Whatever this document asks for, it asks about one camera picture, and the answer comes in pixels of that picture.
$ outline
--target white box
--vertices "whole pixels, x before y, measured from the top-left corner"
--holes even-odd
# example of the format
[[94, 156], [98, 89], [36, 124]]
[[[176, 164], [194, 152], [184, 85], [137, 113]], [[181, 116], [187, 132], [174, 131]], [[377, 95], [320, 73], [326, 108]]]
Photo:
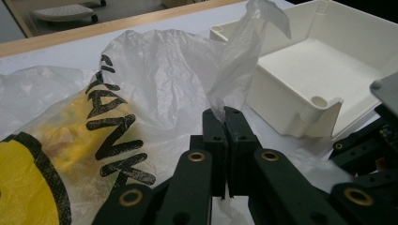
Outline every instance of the white box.
[[335, 138], [377, 105], [370, 84], [398, 71], [398, 25], [326, 0], [284, 12], [292, 38], [268, 24], [248, 103], [281, 134]]

